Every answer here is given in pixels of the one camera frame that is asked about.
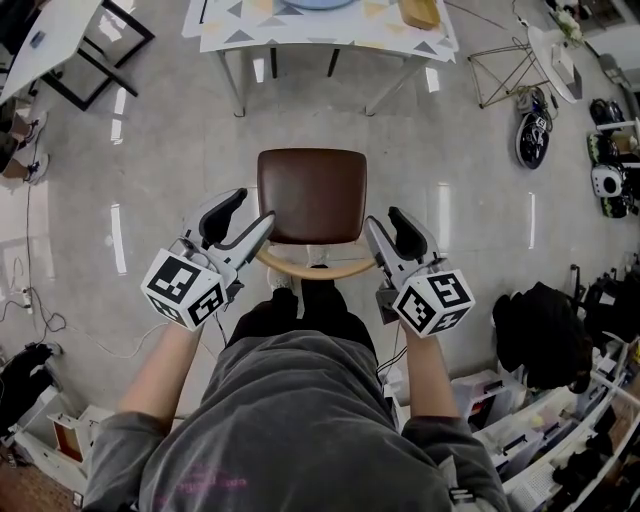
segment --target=brown leather seat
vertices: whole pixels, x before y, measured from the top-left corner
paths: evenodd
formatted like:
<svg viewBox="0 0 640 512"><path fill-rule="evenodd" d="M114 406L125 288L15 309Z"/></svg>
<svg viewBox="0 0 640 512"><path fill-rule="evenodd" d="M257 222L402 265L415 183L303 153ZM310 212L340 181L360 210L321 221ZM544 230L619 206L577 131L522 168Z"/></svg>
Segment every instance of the brown leather seat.
<svg viewBox="0 0 640 512"><path fill-rule="evenodd" d="M338 149L272 149L258 156L260 213L276 214L269 240L339 244L360 236L367 159Z"/></svg>

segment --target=table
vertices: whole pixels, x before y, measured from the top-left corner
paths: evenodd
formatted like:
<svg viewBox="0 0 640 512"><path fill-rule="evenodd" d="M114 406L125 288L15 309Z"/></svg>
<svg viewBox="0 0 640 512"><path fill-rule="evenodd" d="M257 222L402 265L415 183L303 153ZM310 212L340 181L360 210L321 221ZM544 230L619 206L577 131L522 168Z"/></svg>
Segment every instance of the table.
<svg viewBox="0 0 640 512"><path fill-rule="evenodd" d="M397 74L366 105L365 113L373 115L430 59L455 62L459 47L453 26L443 0L437 0L437 6L439 28L421 30L402 21L397 0L356 0L329 11L304 10L281 0L192 0L182 34L200 36L200 51L211 54L237 117L244 116L245 106L229 71L227 50L317 44L405 58Z"/></svg>
<svg viewBox="0 0 640 512"><path fill-rule="evenodd" d="M105 59L98 60L85 49L80 48L81 43L85 42L104 56L104 51L85 37L89 22L100 5L142 36L142 40L114 65L109 64ZM42 31L45 37L37 48L33 48L30 42L39 31ZM137 96L138 93L117 73L117 69L154 37L140 22L112 0L51 0L43 7L13 62L0 96L0 105L38 78L42 78L46 84L80 110L87 110L112 82L124 87L133 96ZM107 77L86 100L62 84L60 76L53 71L55 67L68 61L76 53Z"/></svg>
<svg viewBox="0 0 640 512"><path fill-rule="evenodd" d="M560 78L560 75L558 75L556 70L553 69L553 66L551 64L551 51L553 46L555 44L562 44L565 40L562 31L550 30L548 32L544 32L538 27L530 26L527 29L527 38L528 42L526 44L520 43L516 38L514 38L514 45L512 46L505 46L503 48L496 48L494 50L487 50L484 52L469 55L468 60L469 62L471 62L473 82L476 87L476 93L478 95L478 103L480 108L488 107L516 94L518 85L527 74L529 69L531 69L531 67L535 67L535 69L542 77L542 81L529 87L536 87L546 83L550 83L565 101L569 103L576 103L577 100L582 99L582 78L576 67L573 67L574 77L576 77L576 81L573 84L567 85L562 81L562 78ZM520 61L520 63L515 67L515 69L505 80L500 80L492 71L487 68L487 66L485 66L478 60L478 57L481 57L483 55L492 55L496 53L512 51L525 52L526 56ZM511 78L518 72L518 70L526 63L528 63L528 65L526 66L524 72L520 75L520 77L513 85L507 87L507 82L509 82L509 80L511 80ZM491 77L493 77L499 83L498 88L491 94L491 96L489 96L489 99L487 99L486 101L484 100L480 84L478 82L478 76L476 74L475 68L476 65L482 67L487 73L489 73ZM504 89L505 94L496 98L496 96L502 89Z"/></svg>

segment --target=wire stand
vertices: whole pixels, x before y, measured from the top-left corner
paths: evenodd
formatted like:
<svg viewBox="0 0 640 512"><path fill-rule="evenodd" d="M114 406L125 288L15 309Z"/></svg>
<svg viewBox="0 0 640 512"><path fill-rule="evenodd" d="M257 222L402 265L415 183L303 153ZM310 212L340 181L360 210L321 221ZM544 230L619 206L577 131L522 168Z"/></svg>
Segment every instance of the wire stand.
<svg viewBox="0 0 640 512"><path fill-rule="evenodd" d="M511 96L514 96L515 94L517 94L518 85L520 84L522 79L525 77L527 72L532 67L540 74L540 76L542 77L545 76L544 73L542 73L536 66L537 58L533 53L533 50L531 49L531 45L529 43L526 43L526 44L522 43L520 40L518 40L515 37L513 38L513 43L514 44L512 46L505 46L503 48L496 48L494 50L478 52L478 53L469 55L469 57L467 57L467 60L471 64L471 72L473 75L473 85L476 88L476 95L478 97L478 106L480 108L485 108L491 105L495 105L496 103L499 103L500 101L506 100L507 98L510 98ZM524 59L522 59L520 63L515 67L515 69L509 74L509 76L506 79L501 80L484 63L482 63L479 60L479 57L482 57L483 55L493 55L496 53L504 53L504 52L525 52L526 55ZM529 64L525 67L524 72L519 76L519 78L515 81L513 85L511 85L510 87L507 87L507 83L509 82L509 80L511 80L513 76L518 72L518 70L520 70L523 66L525 66L527 62ZM491 94L491 96L489 96L489 98L486 101L484 99L482 90L480 88L480 82L478 81L478 75L476 73L476 66L481 67L484 71L486 71L486 73L491 78L493 78L498 83L498 88ZM528 88L539 87L540 85L544 85L548 82L549 80L545 79L536 84L528 85L527 87ZM502 96L499 96L499 93L502 90L504 90L504 94Z"/></svg>

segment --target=blue plate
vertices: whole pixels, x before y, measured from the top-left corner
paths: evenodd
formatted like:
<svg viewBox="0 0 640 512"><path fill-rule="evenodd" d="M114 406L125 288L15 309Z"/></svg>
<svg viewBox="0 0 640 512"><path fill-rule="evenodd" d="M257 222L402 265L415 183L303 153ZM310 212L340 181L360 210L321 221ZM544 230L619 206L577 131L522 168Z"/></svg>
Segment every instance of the blue plate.
<svg viewBox="0 0 640 512"><path fill-rule="evenodd" d="M354 0L282 0L283 3L314 11L327 11L350 4Z"/></svg>

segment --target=floor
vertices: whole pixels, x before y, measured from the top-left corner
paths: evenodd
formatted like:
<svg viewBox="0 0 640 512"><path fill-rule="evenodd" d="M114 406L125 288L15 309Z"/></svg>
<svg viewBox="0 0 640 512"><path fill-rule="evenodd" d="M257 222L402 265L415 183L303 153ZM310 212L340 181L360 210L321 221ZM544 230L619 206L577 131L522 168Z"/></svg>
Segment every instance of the floor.
<svg viewBox="0 0 640 512"><path fill-rule="evenodd" d="M69 512L72 492L62 487L35 466L11 468L1 451L0 512Z"/></svg>
<svg viewBox="0 0 640 512"><path fill-rule="evenodd" d="M573 51L585 99L576 105L559 99L546 161L537 171L525 171L512 150L518 123L513 102L478 108L466 61L470 53L509 45L512 36L523 38L524 32L509 0L457 2L505 29L450 8L461 50L457 63L433 64L439 92L429 93L425 76L418 74L369 118L361 112L363 105L400 59L343 52L334 77L326 78L329 49L286 49L279 52L278 80L267 76L264 83L253 83L247 116L237 119L208 56L199 54L196 40L180 35L187 1L122 0L157 35L126 67L140 96L113 87L87 113L53 103L43 139L51 167L48 178L31 190L31 279L47 310L67 321L66 330L47 338L66 349L56 363L63 382L88 402L114 406L159 335L154 331L134 357L123 358L162 321L139 290L148 265L204 199L254 186L256 158L265 149L361 151L369 166L368 212L386 222L388 207L399 206L432 230L477 300L466 320L440 337L453 375L492 364L489 317L500 294L538 280L567 289L571 263L582 266L587 280L622 265L637 250L638 219L601 214L584 144L586 133L594 130L589 101L619 98L618 91L593 55L585 48ZM552 28L544 2L518 0L516 6L530 23ZM104 37L119 37L120 27L107 18L97 21ZM267 56L255 52L251 57ZM493 62L503 71L510 64L506 57ZM87 75L72 72L74 66L66 76L83 77L76 82L86 85ZM41 107L48 97L43 86L36 104ZM28 282L27 188L2 184L7 187L0 187L0 299L20 300L19 294L10 295L10 286ZM123 256L115 258L119 238ZM357 245L332 252L335 265L364 256ZM240 315L269 297L265 275L258 262L243 271L246 288L221 315L227 334ZM383 326L378 316L374 292L380 281L372 270L339 287L369 327L384 361L393 353L396 326ZM42 336L38 315L17 309L9 309L1 325L0 343L10 354ZM397 350L403 343L401 334ZM203 344L180 412L197 406L222 348L215 322L207 324Z"/></svg>

